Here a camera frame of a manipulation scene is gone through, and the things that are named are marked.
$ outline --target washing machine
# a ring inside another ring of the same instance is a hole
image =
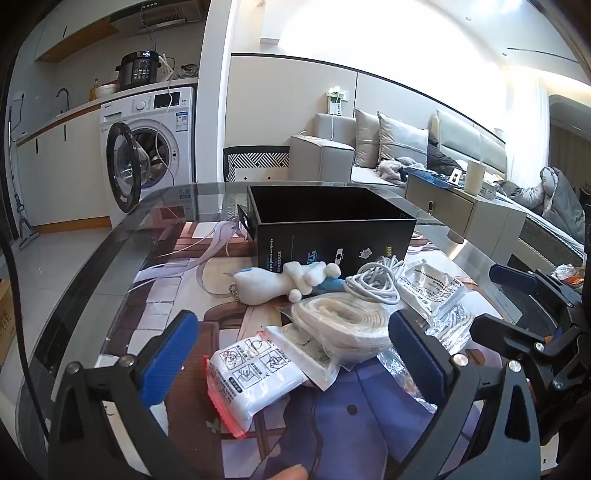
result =
[[[114,228],[146,195],[195,182],[193,87],[139,93],[100,107],[103,181]]]

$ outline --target white cylinder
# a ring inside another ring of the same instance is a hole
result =
[[[477,196],[480,193],[485,171],[486,165],[484,163],[468,160],[468,168],[466,169],[466,183],[464,184],[464,191],[466,193],[474,196]]]

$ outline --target coiled white strap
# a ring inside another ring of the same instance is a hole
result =
[[[385,308],[348,293],[327,293],[294,303],[291,315],[296,325],[328,347],[327,353],[335,349],[357,353],[390,345]]]
[[[345,291],[365,301],[396,305],[400,302],[396,282],[403,265],[396,257],[366,263],[356,275],[345,278]]]

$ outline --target black box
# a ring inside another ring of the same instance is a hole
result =
[[[248,187],[246,205],[253,265],[278,273],[291,261],[335,262],[348,276],[382,255],[402,260],[417,223],[364,187]]]

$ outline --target curtain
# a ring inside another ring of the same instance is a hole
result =
[[[591,185],[591,142],[550,125],[550,166],[562,170],[578,194],[585,185]]]
[[[548,165],[550,102],[546,83],[535,70],[513,67],[512,105],[507,130],[507,179],[520,187],[540,183],[540,170]]]

